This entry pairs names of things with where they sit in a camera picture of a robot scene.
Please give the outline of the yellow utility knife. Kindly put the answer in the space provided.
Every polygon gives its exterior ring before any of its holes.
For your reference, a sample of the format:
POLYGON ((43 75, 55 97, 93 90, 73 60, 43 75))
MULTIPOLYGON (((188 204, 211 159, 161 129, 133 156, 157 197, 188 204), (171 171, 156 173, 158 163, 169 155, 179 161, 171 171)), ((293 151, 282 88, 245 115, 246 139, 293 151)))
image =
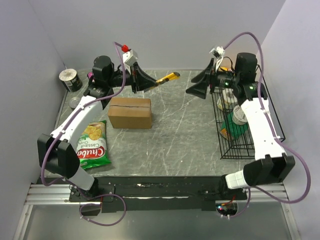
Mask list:
POLYGON ((165 77, 163 77, 163 78, 161 78, 161 79, 158 79, 158 80, 156 81, 156 83, 157 83, 157 85, 159 86, 159 85, 165 84, 165 83, 167 83, 167 82, 170 82, 170 81, 173 81, 173 80, 177 80, 177 79, 180 78, 180 76, 181 76, 180 73, 174 71, 174 72, 166 75, 165 77))

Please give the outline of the brown cardboard express box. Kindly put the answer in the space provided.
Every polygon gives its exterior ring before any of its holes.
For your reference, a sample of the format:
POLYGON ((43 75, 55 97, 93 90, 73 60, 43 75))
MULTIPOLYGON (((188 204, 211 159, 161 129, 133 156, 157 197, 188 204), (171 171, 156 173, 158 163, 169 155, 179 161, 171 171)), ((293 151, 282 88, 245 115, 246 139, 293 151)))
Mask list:
POLYGON ((113 97, 107 115, 114 129, 151 129, 151 106, 149 98, 113 97))

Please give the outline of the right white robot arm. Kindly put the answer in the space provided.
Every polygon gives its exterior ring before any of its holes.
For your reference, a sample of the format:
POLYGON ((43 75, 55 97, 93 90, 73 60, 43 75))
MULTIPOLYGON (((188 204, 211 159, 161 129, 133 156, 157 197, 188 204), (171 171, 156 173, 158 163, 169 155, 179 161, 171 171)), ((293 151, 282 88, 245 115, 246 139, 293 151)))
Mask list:
POLYGON ((185 92, 205 99, 207 90, 231 89, 247 119, 255 150, 254 161, 240 171, 225 175, 218 187, 219 195, 228 200, 236 194, 236 189, 282 182, 296 161, 287 155, 276 135, 266 88, 256 81, 256 55, 239 53, 233 71, 220 70, 223 54, 214 51, 213 55, 209 65, 191 80, 193 85, 185 92))

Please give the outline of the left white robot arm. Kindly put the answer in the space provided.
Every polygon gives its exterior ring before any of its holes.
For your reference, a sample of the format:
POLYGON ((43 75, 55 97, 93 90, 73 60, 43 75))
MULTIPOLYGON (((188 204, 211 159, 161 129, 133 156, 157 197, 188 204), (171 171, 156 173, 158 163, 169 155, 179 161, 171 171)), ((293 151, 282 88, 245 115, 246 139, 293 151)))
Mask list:
POLYGON ((87 201, 94 201, 99 195, 99 182, 81 167, 76 151, 81 134, 94 116, 117 95, 114 88, 122 91, 130 86, 136 93, 157 87, 160 82, 146 74, 138 65, 137 57, 130 52, 120 57, 118 68, 109 56, 96 57, 88 79, 88 87, 77 107, 51 134, 40 135, 37 148, 43 185, 50 186, 45 180, 45 171, 49 171, 81 189, 81 195, 87 201))

